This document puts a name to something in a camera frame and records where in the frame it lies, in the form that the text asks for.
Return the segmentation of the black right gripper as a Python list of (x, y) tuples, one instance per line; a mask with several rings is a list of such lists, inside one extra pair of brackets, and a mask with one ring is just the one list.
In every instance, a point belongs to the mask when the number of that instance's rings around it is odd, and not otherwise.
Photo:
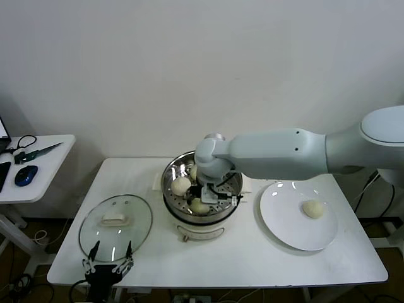
[[(201, 191), (202, 191), (202, 186), (191, 186), (188, 189), (188, 197), (186, 199), (187, 204), (191, 205), (192, 201), (196, 198), (200, 199), (201, 198)], [(207, 204), (207, 207), (209, 208), (210, 212), (221, 212), (221, 204)]]

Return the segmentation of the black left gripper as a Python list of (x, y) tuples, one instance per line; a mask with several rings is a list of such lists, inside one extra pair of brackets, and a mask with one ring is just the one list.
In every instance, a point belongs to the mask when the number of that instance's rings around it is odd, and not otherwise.
[(115, 266), (95, 265), (94, 261), (99, 249), (100, 241), (90, 249), (86, 259), (82, 259), (82, 265), (85, 270), (85, 281), (90, 289), (87, 295), (88, 302), (107, 302), (112, 291), (112, 287), (119, 283), (123, 273), (128, 273), (134, 265), (132, 242), (129, 241), (126, 249), (124, 261)]

